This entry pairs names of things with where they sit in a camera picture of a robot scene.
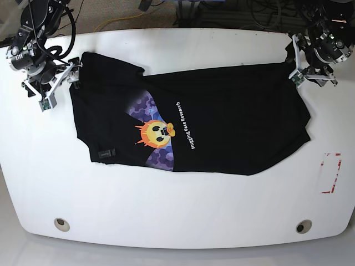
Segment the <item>black printed T-shirt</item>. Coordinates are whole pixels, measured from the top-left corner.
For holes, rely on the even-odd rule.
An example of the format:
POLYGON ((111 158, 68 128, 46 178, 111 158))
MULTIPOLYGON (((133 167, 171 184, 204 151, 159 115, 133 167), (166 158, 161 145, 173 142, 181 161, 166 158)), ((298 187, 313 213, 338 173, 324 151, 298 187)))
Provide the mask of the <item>black printed T-shirt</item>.
POLYGON ((295 153, 310 113, 287 62, 144 75, 86 52, 70 89, 92 162, 254 175, 295 153))

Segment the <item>red tape rectangle marker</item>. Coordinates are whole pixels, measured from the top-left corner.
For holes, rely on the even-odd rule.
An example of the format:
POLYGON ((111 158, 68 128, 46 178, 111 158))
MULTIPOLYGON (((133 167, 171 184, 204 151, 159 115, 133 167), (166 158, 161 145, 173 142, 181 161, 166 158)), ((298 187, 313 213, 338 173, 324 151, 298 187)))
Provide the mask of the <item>red tape rectangle marker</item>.
POLYGON ((320 194, 331 194, 335 191, 339 171, 341 168, 341 153, 325 153, 322 157, 318 177, 318 190, 320 194))

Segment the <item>left table grommet hole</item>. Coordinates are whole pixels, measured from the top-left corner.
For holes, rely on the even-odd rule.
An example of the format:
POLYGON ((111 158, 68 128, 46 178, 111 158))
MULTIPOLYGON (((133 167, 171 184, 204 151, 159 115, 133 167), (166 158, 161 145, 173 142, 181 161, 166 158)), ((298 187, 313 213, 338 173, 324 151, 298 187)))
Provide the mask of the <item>left table grommet hole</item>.
POLYGON ((58 230, 60 230, 62 232, 68 232, 70 230, 69 223, 62 218, 56 218, 54 220, 54 225, 58 230))

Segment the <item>table grommet hole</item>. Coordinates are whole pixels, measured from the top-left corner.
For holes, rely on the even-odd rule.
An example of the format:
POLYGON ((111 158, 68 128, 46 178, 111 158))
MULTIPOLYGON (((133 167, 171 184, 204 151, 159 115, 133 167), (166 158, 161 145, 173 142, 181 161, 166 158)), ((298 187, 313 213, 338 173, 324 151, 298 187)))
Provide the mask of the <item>table grommet hole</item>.
POLYGON ((312 228, 312 221, 303 220, 296 226, 296 232, 298 234, 305 234, 312 228))
POLYGON ((69 223, 62 218, 56 218, 54 220, 54 225, 58 230, 60 230, 62 232, 68 232, 70 230, 69 223))

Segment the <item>right table grommet hole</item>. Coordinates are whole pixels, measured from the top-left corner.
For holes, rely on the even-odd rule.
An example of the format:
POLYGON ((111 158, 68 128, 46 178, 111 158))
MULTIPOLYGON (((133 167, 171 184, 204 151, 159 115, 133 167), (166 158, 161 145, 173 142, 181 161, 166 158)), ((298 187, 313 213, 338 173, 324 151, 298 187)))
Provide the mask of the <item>right table grommet hole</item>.
POLYGON ((298 234, 305 234, 312 228, 312 221, 303 220, 296 226, 296 232, 298 234))

